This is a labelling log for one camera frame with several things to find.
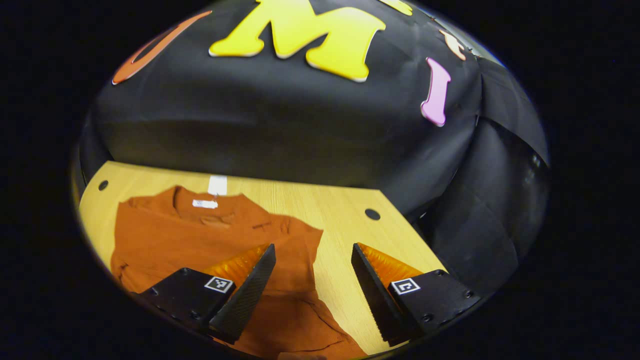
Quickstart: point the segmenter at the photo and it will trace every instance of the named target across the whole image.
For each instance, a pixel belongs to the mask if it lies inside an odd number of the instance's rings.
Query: yellow letter m
[[[322,45],[307,51],[309,65],[363,82],[369,75],[367,51],[376,31],[386,25],[370,13],[339,8],[316,15],[308,0],[256,0],[260,3],[227,38],[209,48],[211,56],[254,56],[264,42],[258,38],[271,23],[276,55],[286,59],[327,34]]]

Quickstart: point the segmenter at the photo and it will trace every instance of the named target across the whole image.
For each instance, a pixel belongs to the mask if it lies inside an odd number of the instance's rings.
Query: orange letter
[[[186,28],[190,27],[190,25],[192,25],[198,19],[201,19],[202,17],[205,17],[210,13],[211,11],[204,12],[188,20],[185,20],[184,22],[181,22],[178,26],[176,26],[175,29],[173,29],[172,32],[169,33],[169,35],[165,36],[164,39],[160,40],[160,42],[153,49],[151,49],[146,55],[144,55],[138,61],[135,61],[138,55],[140,55],[140,53],[142,53],[142,51],[146,49],[147,46],[151,44],[155,39],[148,42],[140,50],[138,50],[135,54],[133,54],[129,59],[127,59],[127,61],[125,61],[124,64],[122,64],[122,66],[118,69],[116,74],[113,76],[113,80],[111,81],[111,83],[114,85],[119,84],[125,81],[126,79],[129,79],[131,76],[135,75],[138,71],[140,71],[140,69],[145,67],[148,63],[150,63],[151,60],[153,60],[162,50],[164,50],[165,47],[169,45],[169,43],[172,42],[173,39],[178,37],[178,35],[180,35],[180,33],[182,33]]]

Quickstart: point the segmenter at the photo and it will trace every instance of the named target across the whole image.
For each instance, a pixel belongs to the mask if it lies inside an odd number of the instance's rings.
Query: light wood surface
[[[119,202],[155,195],[175,185],[205,193],[210,175],[113,161],[103,165],[84,191],[79,212],[84,230],[107,269],[115,246]],[[109,184],[99,191],[103,180]],[[353,244],[362,242],[423,272],[444,269],[379,190],[228,177],[227,195],[239,193],[270,213],[290,215],[324,229],[314,264],[318,295],[338,324],[367,354],[390,347],[382,341],[351,267]],[[367,217],[365,209],[369,208],[375,209],[381,218],[374,221]]]

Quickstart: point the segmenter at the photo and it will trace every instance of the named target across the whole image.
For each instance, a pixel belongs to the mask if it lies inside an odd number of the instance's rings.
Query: wrinkled fabric
[[[215,200],[215,209],[193,200]],[[313,263],[322,230],[270,214],[244,195],[214,198],[181,186],[118,207],[111,272],[143,292],[182,267],[207,268],[265,243],[276,265],[251,320],[234,345],[265,359],[343,360],[366,354],[335,322],[316,293]]]

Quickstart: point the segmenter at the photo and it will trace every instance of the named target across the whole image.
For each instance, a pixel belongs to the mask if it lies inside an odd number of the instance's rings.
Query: pink letter i
[[[445,68],[432,58],[427,58],[427,64],[431,67],[431,84],[429,95],[420,104],[422,116],[429,119],[438,127],[444,126],[444,101],[447,97],[447,84],[451,76]]]

